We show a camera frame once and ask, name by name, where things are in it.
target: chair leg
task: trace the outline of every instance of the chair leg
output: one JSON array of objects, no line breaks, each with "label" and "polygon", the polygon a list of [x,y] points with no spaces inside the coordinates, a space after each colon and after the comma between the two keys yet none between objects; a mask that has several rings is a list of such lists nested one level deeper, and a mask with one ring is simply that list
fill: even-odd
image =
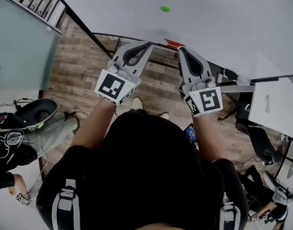
[{"label": "chair leg", "polygon": [[228,97],[228,99],[230,99],[235,105],[237,105],[237,103],[238,103],[238,101],[234,98],[234,97],[232,97],[232,95],[231,94],[229,94],[229,93],[224,93],[227,97]]},{"label": "chair leg", "polygon": [[237,112],[237,108],[231,107],[231,111],[223,118],[218,118],[218,122],[222,122],[224,120],[226,120],[227,118],[229,118],[231,115],[233,115],[234,113]]}]

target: black chair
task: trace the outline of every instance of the black chair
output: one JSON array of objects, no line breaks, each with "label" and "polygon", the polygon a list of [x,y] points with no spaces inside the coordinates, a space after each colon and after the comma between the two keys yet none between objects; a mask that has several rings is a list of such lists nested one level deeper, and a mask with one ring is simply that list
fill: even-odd
[{"label": "black chair", "polygon": [[250,137],[254,151],[262,161],[266,164],[281,162],[282,154],[274,149],[263,128],[249,126],[241,119],[237,120],[235,126],[237,130]]},{"label": "black chair", "polygon": [[235,107],[224,118],[219,118],[218,121],[226,120],[236,113],[235,126],[237,130],[250,137],[256,155],[267,165],[281,162],[282,154],[274,149],[265,130],[248,119],[253,93],[240,93],[238,101],[228,94],[227,96],[233,101]]}]

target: backpack strap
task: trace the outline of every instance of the backpack strap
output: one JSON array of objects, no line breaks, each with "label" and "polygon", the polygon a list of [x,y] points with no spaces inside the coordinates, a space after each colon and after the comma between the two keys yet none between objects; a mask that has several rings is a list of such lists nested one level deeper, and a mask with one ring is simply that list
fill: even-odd
[{"label": "backpack strap", "polygon": [[224,193],[223,206],[220,212],[219,230],[238,230],[241,213],[237,206]]},{"label": "backpack strap", "polygon": [[80,230],[79,198],[76,181],[66,179],[65,187],[55,197],[51,217],[54,230]]}]

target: white cube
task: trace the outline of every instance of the white cube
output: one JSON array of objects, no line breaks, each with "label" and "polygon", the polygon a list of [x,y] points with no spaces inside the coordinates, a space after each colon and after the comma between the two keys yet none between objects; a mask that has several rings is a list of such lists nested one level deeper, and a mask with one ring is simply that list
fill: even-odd
[{"label": "white cube", "polygon": [[220,87],[191,91],[185,96],[184,101],[194,117],[223,109]]},{"label": "white cube", "polygon": [[135,87],[135,83],[103,69],[94,92],[99,97],[119,106],[134,92]]}]

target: white sneaker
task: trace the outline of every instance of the white sneaker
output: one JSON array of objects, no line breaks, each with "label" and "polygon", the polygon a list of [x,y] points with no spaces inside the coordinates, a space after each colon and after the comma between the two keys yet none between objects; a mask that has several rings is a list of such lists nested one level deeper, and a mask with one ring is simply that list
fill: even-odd
[{"label": "white sneaker", "polygon": [[135,110],[143,109],[142,102],[138,97],[135,97],[132,101],[132,108]]},{"label": "white sneaker", "polygon": [[169,113],[164,113],[160,117],[162,117],[162,118],[164,118],[166,120],[169,120],[170,115],[169,115]]}]

